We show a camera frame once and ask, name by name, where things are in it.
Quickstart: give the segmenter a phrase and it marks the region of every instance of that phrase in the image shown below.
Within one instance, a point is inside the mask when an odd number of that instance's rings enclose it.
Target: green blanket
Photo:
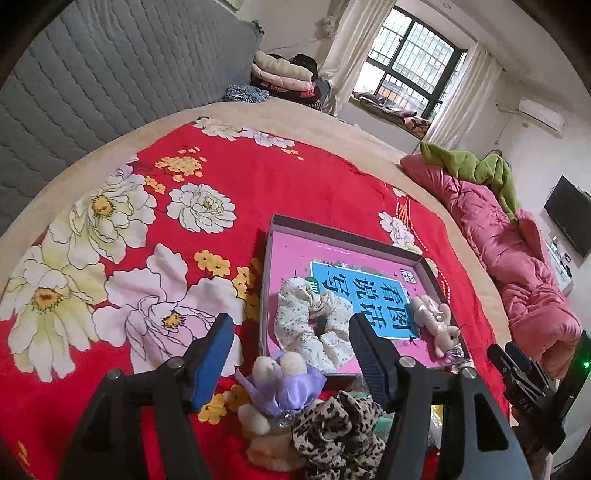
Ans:
[[[460,150],[450,152],[429,142],[421,142],[421,154],[427,163],[445,168],[452,177],[478,185],[490,185],[503,211],[511,220],[515,219],[519,202],[513,174],[504,158],[491,154],[484,160],[478,160],[474,153]]]

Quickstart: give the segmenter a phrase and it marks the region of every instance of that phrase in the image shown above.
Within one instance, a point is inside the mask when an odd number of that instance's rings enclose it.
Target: air conditioner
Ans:
[[[528,118],[532,118],[550,131],[562,138],[564,129],[564,117],[554,110],[540,105],[528,98],[522,98],[519,102],[519,112]]]

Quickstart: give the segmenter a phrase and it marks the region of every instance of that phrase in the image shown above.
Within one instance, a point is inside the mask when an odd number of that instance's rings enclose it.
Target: purple ribbon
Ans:
[[[305,374],[284,377],[281,367],[273,365],[275,380],[256,387],[252,375],[244,377],[236,370],[234,378],[251,398],[252,404],[268,417],[277,417],[286,410],[303,411],[318,398],[326,377],[317,369],[306,365]]]

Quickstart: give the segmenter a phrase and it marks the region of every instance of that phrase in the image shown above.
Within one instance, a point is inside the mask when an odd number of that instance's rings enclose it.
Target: stacked blankets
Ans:
[[[300,54],[286,60],[258,51],[251,73],[251,85],[272,96],[320,110],[321,92],[314,84],[318,77],[314,59]]]
[[[513,341],[529,357],[541,362],[551,377],[563,378],[582,328],[558,288],[532,214],[517,207],[516,202],[505,202],[515,206],[514,220],[510,220],[487,185],[460,180],[452,176],[452,168],[448,172],[427,163],[421,154],[402,158],[400,165],[452,214],[495,281]],[[469,162],[462,162],[460,171],[462,166],[472,168]],[[502,191],[498,185],[491,188]]]

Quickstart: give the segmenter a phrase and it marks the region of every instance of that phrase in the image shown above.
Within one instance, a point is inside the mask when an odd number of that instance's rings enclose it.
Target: beige blanket edge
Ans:
[[[322,148],[412,195],[445,223],[449,241],[472,280],[497,342],[505,345],[511,340],[507,316],[491,278],[447,210],[400,170],[397,164],[404,153],[357,127],[276,98],[259,104],[213,103],[175,113],[130,132],[76,162],[47,185],[0,238],[0,288],[6,285],[28,246],[62,209],[77,201],[84,192],[99,187],[106,176],[135,153],[200,116],[210,116],[237,127],[253,128]]]

